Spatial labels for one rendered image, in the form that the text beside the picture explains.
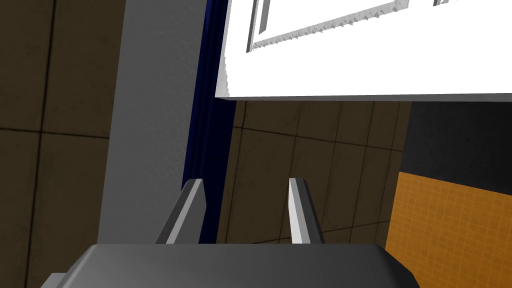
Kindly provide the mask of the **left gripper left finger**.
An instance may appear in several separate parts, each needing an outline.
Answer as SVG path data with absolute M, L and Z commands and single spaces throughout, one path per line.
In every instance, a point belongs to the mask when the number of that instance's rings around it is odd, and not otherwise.
M 166 221 L 157 244 L 198 244 L 206 212 L 203 180 L 189 179 Z

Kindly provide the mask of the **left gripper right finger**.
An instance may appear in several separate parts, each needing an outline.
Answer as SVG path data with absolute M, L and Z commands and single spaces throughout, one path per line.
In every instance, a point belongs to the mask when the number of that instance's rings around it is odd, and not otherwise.
M 287 208 L 293 244 L 323 244 L 325 242 L 307 182 L 290 178 Z

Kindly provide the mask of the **white panelled door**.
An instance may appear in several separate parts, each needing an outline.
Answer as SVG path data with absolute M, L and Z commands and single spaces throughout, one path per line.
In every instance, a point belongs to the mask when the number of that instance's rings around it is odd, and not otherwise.
M 512 102 L 512 0 L 228 0 L 215 97 Z

